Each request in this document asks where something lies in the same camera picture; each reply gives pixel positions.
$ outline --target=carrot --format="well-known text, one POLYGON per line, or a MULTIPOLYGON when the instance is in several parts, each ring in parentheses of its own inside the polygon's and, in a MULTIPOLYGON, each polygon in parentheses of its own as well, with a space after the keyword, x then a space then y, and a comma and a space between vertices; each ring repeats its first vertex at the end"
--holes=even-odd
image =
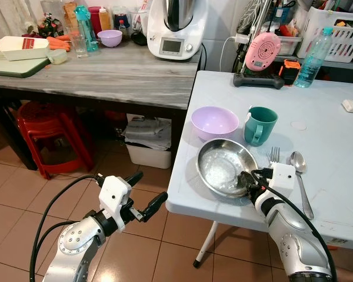
POLYGON ((71 50, 71 48, 68 46, 61 46, 61 45, 49 45, 50 50, 57 50, 57 49, 64 49, 67 52, 69 52, 71 50))
POLYGON ((68 35, 68 34, 60 35, 60 36, 57 36, 56 38, 59 39, 59 40, 63 40, 63 41, 70 41, 70 40, 71 40, 71 39, 69 38, 69 35, 68 35))
POLYGON ((53 38, 53 37, 47 37, 47 40, 48 42, 50 43, 50 45, 56 45, 56 46, 69 46, 68 43, 62 41, 62 40, 59 40, 59 39, 56 39, 56 38, 53 38))

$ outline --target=green cutting board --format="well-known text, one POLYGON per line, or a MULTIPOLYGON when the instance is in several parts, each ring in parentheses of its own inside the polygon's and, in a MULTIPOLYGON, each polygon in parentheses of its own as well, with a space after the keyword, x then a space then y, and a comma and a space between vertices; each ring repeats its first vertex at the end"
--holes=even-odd
POLYGON ((8 61, 0 52, 0 75, 27 78, 49 64, 48 58, 8 61))

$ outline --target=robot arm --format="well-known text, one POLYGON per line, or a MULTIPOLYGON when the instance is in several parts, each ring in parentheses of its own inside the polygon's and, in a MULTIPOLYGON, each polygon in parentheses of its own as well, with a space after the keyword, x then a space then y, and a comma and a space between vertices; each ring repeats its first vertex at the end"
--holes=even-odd
MULTIPOLYGON (((276 163, 265 169, 270 178, 268 187, 289 196, 294 186, 292 166, 276 163)), ((265 217, 269 235, 278 246, 285 272, 291 282, 329 282, 332 280, 329 260, 318 238, 304 219, 282 199, 258 182, 249 190, 259 214, 265 217)))
POLYGON ((48 267, 43 282, 83 282, 97 250, 113 232, 124 230, 125 225, 136 219, 147 222, 167 199, 167 193, 157 195, 144 211, 137 211, 129 198, 131 189, 142 173, 130 179, 109 176, 98 179, 101 187, 101 211, 91 211, 80 222, 68 226, 59 236, 56 256, 48 267))

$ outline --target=red bottle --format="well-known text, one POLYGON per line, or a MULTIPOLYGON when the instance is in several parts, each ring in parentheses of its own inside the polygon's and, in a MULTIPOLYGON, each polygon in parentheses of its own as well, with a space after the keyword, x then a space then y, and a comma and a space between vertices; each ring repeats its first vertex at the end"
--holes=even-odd
POLYGON ((92 26, 93 26, 93 30, 96 38, 98 38, 97 33, 102 31, 101 22, 99 21, 100 8, 101 6, 93 6, 88 8, 88 11, 90 12, 90 15, 91 15, 90 20, 92 22, 92 26))

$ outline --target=white folding table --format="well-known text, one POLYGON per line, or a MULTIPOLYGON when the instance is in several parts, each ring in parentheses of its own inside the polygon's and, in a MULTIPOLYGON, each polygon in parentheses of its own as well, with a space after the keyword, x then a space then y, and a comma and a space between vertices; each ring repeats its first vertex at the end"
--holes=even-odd
MULTIPOLYGON (((187 118, 168 188, 167 209, 213 220, 204 245, 213 238, 217 222, 267 231, 263 217, 247 197, 227 199, 209 190, 200 179, 197 153, 204 144, 195 133, 191 115, 203 106, 219 106, 239 117, 232 140, 244 145, 259 167, 268 167, 271 147, 280 147, 280 162, 297 150, 307 163, 302 175, 314 216, 313 224, 327 244, 353 249, 353 113, 341 102, 353 100, 353 84, 316 80, 310 88, 234 87, 232 73, 200 71, 197 74, 187 118), (242 138, 242 126, 250 106, 265 106, 279 119, 260 147, 242 138)), ((298 182, 289 199, 302 210, 298 182)))

